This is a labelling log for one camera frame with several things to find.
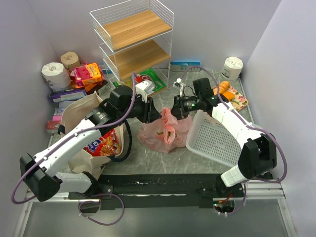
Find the pink plastic grocery bag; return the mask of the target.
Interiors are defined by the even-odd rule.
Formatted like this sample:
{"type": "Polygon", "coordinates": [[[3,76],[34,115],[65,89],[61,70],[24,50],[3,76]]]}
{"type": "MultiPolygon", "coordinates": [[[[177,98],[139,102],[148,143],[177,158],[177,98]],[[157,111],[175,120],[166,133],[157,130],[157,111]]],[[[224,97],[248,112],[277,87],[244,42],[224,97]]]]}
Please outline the pink plastic grocery bag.
{"type": "Polygon", "coordinates": [[[169,107],[161,111],[161,118],[143,123],[138,132],[138,141],[145,147],[162,153],[186,145],[187,135],[192,127],[192,117],[177,120],[169,107]]]}

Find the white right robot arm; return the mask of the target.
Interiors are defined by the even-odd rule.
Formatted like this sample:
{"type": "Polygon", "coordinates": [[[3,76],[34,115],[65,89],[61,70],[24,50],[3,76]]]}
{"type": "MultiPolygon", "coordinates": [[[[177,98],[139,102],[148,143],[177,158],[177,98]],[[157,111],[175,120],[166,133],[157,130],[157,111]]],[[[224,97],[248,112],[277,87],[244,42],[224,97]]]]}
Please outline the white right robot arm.
{"type": "Polygon", "coordinates": [[[178,78],[174,82],[173,87],[178,88],[180,94],[174,97],[172,115],[185,119],[190,112],[202,110],[220,122],[241,147],[237,164],[217,177],[217,192],[226,193],[233,186],[276,167],[277,149],[273,136],[248,123],[223,94],[214,94],[209,79],[197,79],[193,86],[193,96],[186,97],[182,80],[178,78]]]}

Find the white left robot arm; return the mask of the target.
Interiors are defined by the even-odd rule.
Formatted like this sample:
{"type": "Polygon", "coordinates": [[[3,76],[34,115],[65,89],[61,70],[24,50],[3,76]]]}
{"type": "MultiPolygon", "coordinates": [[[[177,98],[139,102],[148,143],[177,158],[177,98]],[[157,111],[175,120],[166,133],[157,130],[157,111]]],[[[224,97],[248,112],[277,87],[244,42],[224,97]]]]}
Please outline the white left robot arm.
{"type": "Polygon", "coordinates": [[[161,118],[161,114],[151,97],[146,98],[128,86],[120,85],[58,142],[35,156],[22,156],[20,181],[25,182],[39,201],[62,192],[96,194],[100,187],[89,172],[61,173],[59,169],[84,147],[129,118],[150,123],[161,118]]]}

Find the red yellow snack bag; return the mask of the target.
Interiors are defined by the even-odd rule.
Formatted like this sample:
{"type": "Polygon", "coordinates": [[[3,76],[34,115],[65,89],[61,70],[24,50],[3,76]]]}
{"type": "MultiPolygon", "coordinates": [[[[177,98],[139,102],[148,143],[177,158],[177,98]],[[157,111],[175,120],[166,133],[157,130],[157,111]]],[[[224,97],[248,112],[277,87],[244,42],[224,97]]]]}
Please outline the red yellow snack bag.
{"type": "Polygon", "coordinates": [[[121,152],[121,146],[114,129],[104,136],[91,142],[84,150],[93,157],[117,156],[121,152]]]}

